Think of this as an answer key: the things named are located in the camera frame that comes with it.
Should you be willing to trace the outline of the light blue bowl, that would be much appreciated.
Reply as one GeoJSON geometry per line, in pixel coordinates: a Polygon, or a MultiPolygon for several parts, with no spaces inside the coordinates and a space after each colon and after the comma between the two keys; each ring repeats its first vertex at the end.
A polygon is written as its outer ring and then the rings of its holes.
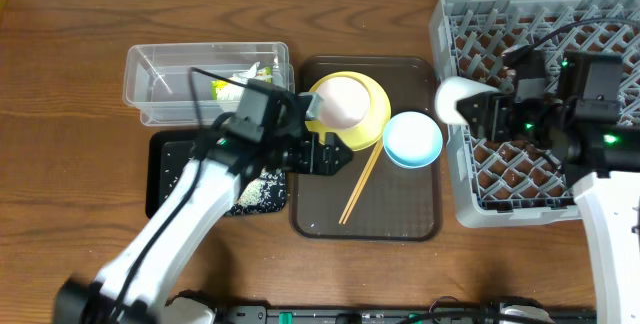
{"type": "Polygon", "coordinates": [[[419,169],[433,164],[444,145],[436,121],[416,111],[393,116],[384,128],[382,139],[389,159],[404,169],[419,169]]]}

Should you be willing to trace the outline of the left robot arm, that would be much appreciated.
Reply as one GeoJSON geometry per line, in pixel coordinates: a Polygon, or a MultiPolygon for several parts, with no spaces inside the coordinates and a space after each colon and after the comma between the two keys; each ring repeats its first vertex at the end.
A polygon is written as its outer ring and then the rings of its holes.
{"type": "Polygon", "coordinates": [[[68,279],[56,323],[158,323],[177,278],[213,225],[264,170],[331,176],[353,153],[334,133],[306,123],[329,109],[317,93],[260,80],[234,112],[202,125],[175,188],[136,238],[90,284],[68,279]]]}

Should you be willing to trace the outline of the white bowl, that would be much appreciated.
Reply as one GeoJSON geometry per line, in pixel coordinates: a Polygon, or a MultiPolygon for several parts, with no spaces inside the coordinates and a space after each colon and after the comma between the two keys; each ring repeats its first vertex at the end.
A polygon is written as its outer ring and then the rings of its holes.
{"type": "Polygon", "coordinates": [[[349,129],[367,116],[370,96],[358,80],[337,76],[322,82],[316,90],[322,99],[318,120],[332,129],[349,129]]]}

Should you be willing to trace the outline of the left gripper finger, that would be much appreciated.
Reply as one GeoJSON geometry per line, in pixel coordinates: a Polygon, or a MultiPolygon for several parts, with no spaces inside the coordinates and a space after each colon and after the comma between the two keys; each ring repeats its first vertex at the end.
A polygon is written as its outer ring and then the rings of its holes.
{"type": "Polygon", "coordinates": [[[305,120],[317,120],[323,108],[323,99],[316,92],[302,92],[298,94],[298,103],[305,120]]]}
{"type": "Polygon", "coordinates": [[[320,176],[333,176],[353,159],[353,151],[333,132],[320,135],[309,132],[294,151],[294,172],[320,176]]]}

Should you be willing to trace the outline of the small pale green cup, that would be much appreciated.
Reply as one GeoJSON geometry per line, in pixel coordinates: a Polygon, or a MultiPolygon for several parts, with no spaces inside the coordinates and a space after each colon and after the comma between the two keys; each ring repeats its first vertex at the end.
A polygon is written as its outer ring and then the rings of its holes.
{"type": "Polygon", "coordinates": [[[467,125],[468,121],[460,114],[457,103],[480,93],[498,92],[497,88],[453,76],[442,81],[436,91],[434,99],[435,112],[441,122],[447,125],[467,125]]]}

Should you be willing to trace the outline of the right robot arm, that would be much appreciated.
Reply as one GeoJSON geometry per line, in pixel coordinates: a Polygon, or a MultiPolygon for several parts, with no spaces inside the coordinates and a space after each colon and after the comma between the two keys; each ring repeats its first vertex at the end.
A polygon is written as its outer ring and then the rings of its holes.
{"type": "Polygon", "coordinates": [[[639,320],[639,131],[621,126],[618,55],[568,51],[556,93],[545,96],[539,52],[510,53],[516,71],[511,94],[450,77],[436,93],[436,112],[466,125],[478,139],[524,141],[560,163],[587,235],[597,320],[639,320]]]}

